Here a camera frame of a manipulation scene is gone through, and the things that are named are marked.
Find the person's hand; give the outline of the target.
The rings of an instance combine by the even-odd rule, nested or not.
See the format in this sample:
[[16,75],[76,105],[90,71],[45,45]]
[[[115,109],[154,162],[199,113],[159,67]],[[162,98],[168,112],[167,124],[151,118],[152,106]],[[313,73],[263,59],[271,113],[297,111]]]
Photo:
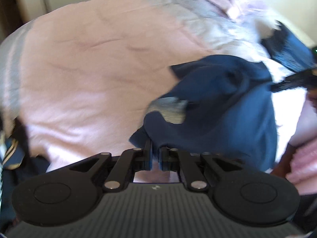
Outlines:
[[309,77],[309,81],[307,83],[307,91],[308,91],[308,99],[312,103],[314,111],[317,109],[317,101],[316,101],[316,69],[312,70],[312,74]]

